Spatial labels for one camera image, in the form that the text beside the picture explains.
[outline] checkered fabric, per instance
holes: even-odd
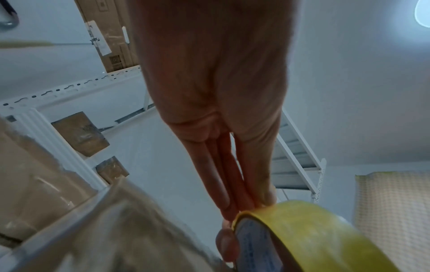
[[[430,271],[430,172],[378,172],[356,181],[355,226],[401,271]]]

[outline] packing tape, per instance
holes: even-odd
[[[241,248],[238,272],[399,271],[345,219],[304,201],[241,212],[233,230]],[[274,243],[287,249],[281,253],[284,262]]]

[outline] yellow tape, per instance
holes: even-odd
[[[345,219],[318,205],[286,201],[241,212],[233,223],[236,234],[240,221],[250,217],[262,222],[278,237],[304,272],[399,271]]]

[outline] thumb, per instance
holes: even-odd
[[[270,181],[270,165],[273,147],[280,126],[280,115],[268,129],[259,136],[246,139],[234,135],[236,155],[242,169],[245,185],[254,200],[265,206],[276,203],[276,188]]]

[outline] ceiling light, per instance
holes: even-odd
[[[430,0],[418,0],[415,20],[422,26],[430,27]]]

